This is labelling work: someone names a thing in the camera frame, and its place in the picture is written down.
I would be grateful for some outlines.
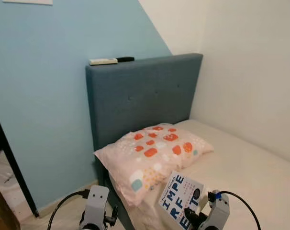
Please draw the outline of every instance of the blue wall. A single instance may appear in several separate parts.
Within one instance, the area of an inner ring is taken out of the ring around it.
[[[96,178],[88,59],[170,54],[137,0],[0,0],[0,122],[38,208]]]

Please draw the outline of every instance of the pillowcase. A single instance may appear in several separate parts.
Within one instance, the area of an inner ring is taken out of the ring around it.
[[[170,124],[130,132],[95,152],[116,182],[127,204],[139,205],[148,190],[193,164],[213,147],[200,137]]]

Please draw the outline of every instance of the gray upholstered headboard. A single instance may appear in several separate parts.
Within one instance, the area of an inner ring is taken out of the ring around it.
[[[87,66],[94,149],[129,131],[188,119],[201,60],[186,54]]]

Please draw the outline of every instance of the baseboard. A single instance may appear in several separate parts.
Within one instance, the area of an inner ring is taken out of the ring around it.
[[[95,185],[95,184],[98,184],[98,180],[96,180],[96,181],[94,181],[94,182],[92,182],[92,183],[90,183],[90,184],[87,184],[87,185],[85,185],[85,186],[83,186],[83,187],[77,189],[76,192],[77,192],[77,191],[80,191],[80,190],[83,190],[83,189],[90,189],[90,188],[92,187],[92,185]],[[39,215],[40,215],[39,218],[42,218],[42,217],[47,216],[48,214],[51,214],[51,213],[54,211],[54,209],[56,208],[56,206],[58,205],[58,203],[59,203],[59,202],[60,202],[64,197],[62,197],[62,198],[56,200],[55,202],[53,202],[53,203],[51,203],[51,204],[49,204],[49,205],[47,205],[47,206],[45,206],[45,207],[43,207],[43,208],[40,208],[40,209],[38,210]],[[67,203],[69,203],[70,201],[76,199],[77,197],[78,197],[77,195],[76,195],[76,196],[73,196],[73,197],[71,197],[70,199],[68,199],[65,203],[67,204]]]

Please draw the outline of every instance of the bed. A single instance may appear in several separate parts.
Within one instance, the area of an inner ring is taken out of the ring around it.
[[[87,66],[86,78],[94,149],[113,143],[129,131],[158,123],[176,124],[213,144],[208,153],[182,171],[211,188],[240,194],[253,207],[262,229],[290,230],[290,162],[225,132],[189,120],[201,54],[187,54]],[[95,160],[99,184],[110,189],[109,203],[118,205],[127,230],[170,229],[156,205],[165,184],[150,191],[138,207],[117,194],[108,171]],[[230,198],[226,230],[256,229],[239,201]]]

